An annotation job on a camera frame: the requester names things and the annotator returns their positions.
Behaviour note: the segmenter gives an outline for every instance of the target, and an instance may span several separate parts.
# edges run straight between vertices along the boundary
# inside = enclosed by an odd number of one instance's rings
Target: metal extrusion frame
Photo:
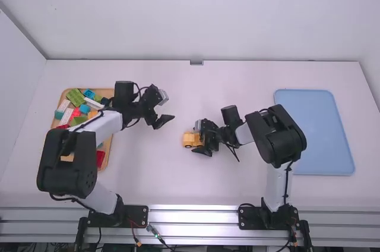
[[[167,244],[283,245],[286,231],[242,231],[237,206],[149,205],[148,221]],[[380,247],[380,208],[298,207],[309,222],[314,246]],[[0,242],[74,242],[82,208],[0,207]],[[160,244],[145,229],[136,229],[143,244]],[[89,228],[85,242],[96,242]],[[129,228],[103,228],[101,243],[134,243]]]

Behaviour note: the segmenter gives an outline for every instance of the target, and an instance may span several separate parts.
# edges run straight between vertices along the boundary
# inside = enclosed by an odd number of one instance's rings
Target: light blue tray
[[[298,175],[352,175],[355,165],[337,105],[327,90],[277,90],[275,103],[302,129],[308,146],[294,166]]]

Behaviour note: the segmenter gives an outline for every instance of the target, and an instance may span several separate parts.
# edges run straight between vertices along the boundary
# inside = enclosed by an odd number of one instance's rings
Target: yellow block
[[[97,115],[97,111],[90,111],[87,116],[89,119],[92,119],[92,117],[96,116]]]

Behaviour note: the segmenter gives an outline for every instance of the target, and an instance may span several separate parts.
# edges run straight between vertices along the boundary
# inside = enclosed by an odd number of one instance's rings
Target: blue block
[[[64,112],[62,112],[62,111],[55,111],[54,112],[54,118],[55,119],[62,119],[62,117],[64,117]]]
[[[87,96],[89,99],[94,99],[94,97],[95,97],[95,92],[93,92],[92,90],[87,89],[87,90],[85,90],[85,91],[83,92],[83,95],[84,95],[84,96]]]
[[[88,114],[90,112],[90,107],[88,105],[80,105],[79,106],[79,111],[82,112],[83,114]]]

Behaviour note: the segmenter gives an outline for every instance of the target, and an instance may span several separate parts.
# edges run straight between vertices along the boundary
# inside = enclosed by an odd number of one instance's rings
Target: wire
[[[128,218],[129,219],[129,221],[131,222],[131,223],[133,223],[136,227],[138,227],[138,228],[145,228],[146,226],[141,226],[141,225],[139,225],[139,224],[137,224],[136,222],[134,222],[132,219],[130,219],[130,218]]]
[[[80,200],[77,200],[77,199],[75,199],[75,198],[73,198],[73,197],[66,197],[66,198],[60,199],[60,198],[55,197],[52,193],[49,193],[49,195],[50,195],[50,198],[51,198],[52,200],[56,200],[56,201],[70,200],[70,201],[72,201],[73,203],[78,203],[78,204],[80,204],[82,207],[84,207],[85,209],[88,209],[88,210],[91,211],[91,212],[95,212],[94,209],[90,208],[89,206],[86,206],[86,205],[85,205],[84,203],[82,203]]]
[[[169,247],[169,246],[165,243],[165,241],[163,241],[163,239],[161,239],[160,242],[166,247],[166,249],[170,249],[170,250],[173,251],[173,252],[176,251],[175,248],[173,249],[172,247]]]
[[[280,249],[278,249],[276,252],[280,252],[280,251],[283,251],[289,244],[290,240],[288,239],[286,244],[284,246],[282,246]]]
[[[141,100],[141,90],[142,89],[147,89],[148,87],[139,88],[137,83],[133,83],[133,84],[136,86],[136,88],[138,90],[138,101],[140,101]],[[140,117],[133,124],[127,125],[125,128],[132,127],[132,126],[136,125],[139,121],[140,121]]]
[[[286,198],[288,197],[287,194],[287,186],[288,186],[288,180],[289,180],[289,172],[292,170],[291,165],[293,164],[294,161],[291,161],[288,166],[286,167],[286,179],[285,179],[285,193],[284,193],[284,205],[286,204]]]
[[[206,131],[211,132],[211,133],[215,133],[215,134],[219,134],[218,132],[216,132],[216,131],[214,131],[214,130],[209,130],[209,129],[207,129]],[[238,147],[236,147],[235,145],[232,145],[232,144],[230,144],[230,143],[227,143],[227,142],[225,142],[225,141],[223,141],[223,140],[221,140],[220,143],[226,145],[226,147],[231,151],[232,155],[236,158],[236,160],[237,160],[238,162],[240,162],[240,160],[239,160],[239,158],[238,158],[238,154],[236,154],[236,151],[235,151],[235,149],[238,149]]]
[[[182,246],[177,246],[177,245],[175,245],[175,247],[174,247],[174,250],[176,250],[177,248],[192,248],[192,247],[198,247],[199,245],[182,245]],[[173,249],[172,247],[169,247],[169,248],[167,248],[167,247],[164,247],[164,248],[161,248],[161,250],[164,250],[164,249]]]
[[[232,155],[236,158],[236,160],[238,162],[240,162],[239,158],[238,158],[238,155],[236,154],[235,152],[235,148],[232,147],[231,145],[228,145],[227,143],[223,143],[224,145],[226,145],[226,147],[231,151]]]
[[[100,240],[102,240],[102,228],[101,227],[99,227],[99,239],[96,242],[96,246],[98,246],[98,244],[100,243]]]

